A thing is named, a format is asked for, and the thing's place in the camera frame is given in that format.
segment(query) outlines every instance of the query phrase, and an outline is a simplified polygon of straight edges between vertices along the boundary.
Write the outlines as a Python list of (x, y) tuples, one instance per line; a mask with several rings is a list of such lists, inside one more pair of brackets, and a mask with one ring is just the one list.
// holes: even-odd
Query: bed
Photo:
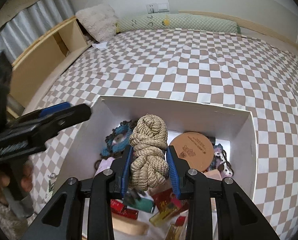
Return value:
[[(254, 203), (281, 239), (298, 228), (298, 56), (263, 40), (193, 30), (138, 30), (87, 49), (37, 108), (92, 104), (99, 95), (167, 98), (251, 111), (258, 141)], [(48, 175), (58, 174), (80, 125), (33, 156), (39, 212)]]

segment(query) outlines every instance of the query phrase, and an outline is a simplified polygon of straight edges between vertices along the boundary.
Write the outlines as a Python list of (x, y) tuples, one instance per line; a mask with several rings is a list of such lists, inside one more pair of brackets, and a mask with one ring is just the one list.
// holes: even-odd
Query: fluffy white pillow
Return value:
[(76, 12), (79, 22), (98, 42), (104, 42), (116, 35), (117, 17), (107, 4), (99, 4)]

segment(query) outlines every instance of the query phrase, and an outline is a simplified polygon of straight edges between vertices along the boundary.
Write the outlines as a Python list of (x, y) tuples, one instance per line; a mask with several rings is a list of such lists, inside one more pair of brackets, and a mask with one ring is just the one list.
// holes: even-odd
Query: yellow object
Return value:
[(168, 15), (165, 16), (165, 19), (162, 21), (162, 24), (164, 26), (169, 26), (170, 25), (170, 19), (169, 19)]
[(119, 27), (118, 27), (118, 22), (116, 22), (116, 34), (120, 33)]
[(171, 225), (165, 240), (179, 240), (181, 230), (182, 226)]
[(160, 227), (165, 222), (170, 220), (173, 217), (173, 214), (178, 211), (179, 211), (179, 208), (176, 205), (174, 205), (173, 203), (170, 203), (164, 211), (159, 212), (159, 213), (155, 214), (154, 216), (152, 216), (149, 219), (149, 222), (152, 225), (154, 225), (155, 227)]

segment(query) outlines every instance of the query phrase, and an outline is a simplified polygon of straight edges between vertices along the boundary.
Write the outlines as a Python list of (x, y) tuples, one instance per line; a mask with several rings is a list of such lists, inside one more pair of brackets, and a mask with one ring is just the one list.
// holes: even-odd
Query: cork coaster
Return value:
[(186, 132), (172, 140), (179, 158), (188, 162), (190, 168), (205, 171), (211, 164), (214, 151), (210, 140), (201, 133)]

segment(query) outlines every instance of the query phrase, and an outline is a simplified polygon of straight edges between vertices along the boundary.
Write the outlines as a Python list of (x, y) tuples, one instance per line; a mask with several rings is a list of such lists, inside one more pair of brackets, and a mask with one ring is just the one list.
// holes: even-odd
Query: white box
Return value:
[(55, 190), (69, 177), (79, 180), (93, 177), (94, 163), (100, 159), (105, 137), (120, 122), (135, 120), (146, 114), (160, 116), (168, 130), (180, 133), (195, 131), (229, 141), (230, 150), (227, 152), (230, 152), (229, 161), (235, 171), (233, 179), (253, 200), (258, 154), (251, 112), (194, 102), (123, 96), (98, 98), (92, 107), (90, 120), (82, 125), (69, 149)]

